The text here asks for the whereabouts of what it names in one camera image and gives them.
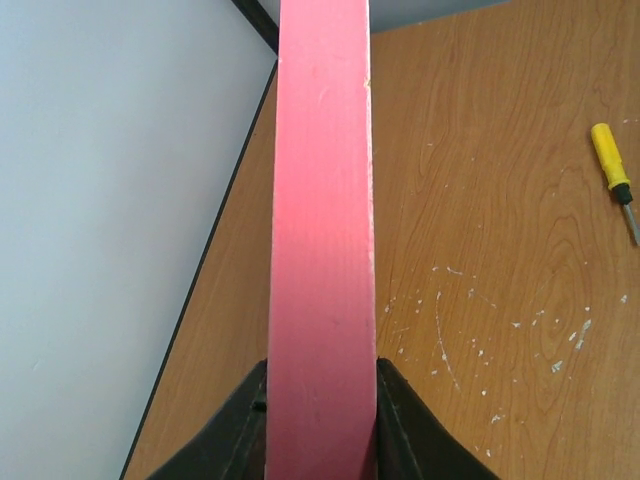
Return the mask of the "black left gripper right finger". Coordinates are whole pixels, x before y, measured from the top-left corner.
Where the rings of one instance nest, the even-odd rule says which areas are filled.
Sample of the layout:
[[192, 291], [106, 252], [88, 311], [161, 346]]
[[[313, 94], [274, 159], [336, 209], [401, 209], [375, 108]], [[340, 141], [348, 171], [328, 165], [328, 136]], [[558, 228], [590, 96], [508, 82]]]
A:
[[493, 479], [429, 410], [396, 366], [377, 368], [377, 468], [380, 479]]

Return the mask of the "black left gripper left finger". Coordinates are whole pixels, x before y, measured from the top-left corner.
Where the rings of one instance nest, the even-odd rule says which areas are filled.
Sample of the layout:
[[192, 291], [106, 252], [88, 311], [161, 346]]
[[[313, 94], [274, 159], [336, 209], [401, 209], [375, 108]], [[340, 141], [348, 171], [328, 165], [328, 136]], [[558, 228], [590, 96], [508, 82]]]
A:
[[150, 477], [264, 479], [267, 361], [259, 361], [206, 425]]

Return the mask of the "pink wooden picture frame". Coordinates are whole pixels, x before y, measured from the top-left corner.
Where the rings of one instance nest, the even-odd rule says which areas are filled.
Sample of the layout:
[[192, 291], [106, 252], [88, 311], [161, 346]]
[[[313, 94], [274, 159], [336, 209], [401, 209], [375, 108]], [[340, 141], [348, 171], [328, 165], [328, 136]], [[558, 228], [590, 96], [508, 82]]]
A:
[[369, 5], [280, 7], [266, 475], [375, 475]]

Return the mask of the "yellow handled screwdriver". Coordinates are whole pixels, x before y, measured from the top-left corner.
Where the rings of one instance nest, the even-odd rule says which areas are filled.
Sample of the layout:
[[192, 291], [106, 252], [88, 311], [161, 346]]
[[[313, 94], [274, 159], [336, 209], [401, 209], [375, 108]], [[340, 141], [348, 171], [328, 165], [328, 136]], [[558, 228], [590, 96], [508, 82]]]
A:
[[639, 226], [631, 208], [633, 195], [631, 182], [623, 166], [611, 128], [606, 123], [597, 123], [590, 130], [600, 167], [607, 181], [607, 188], [616, 202], [622, 207], [631, 235], [636, 246], [639, 245]]

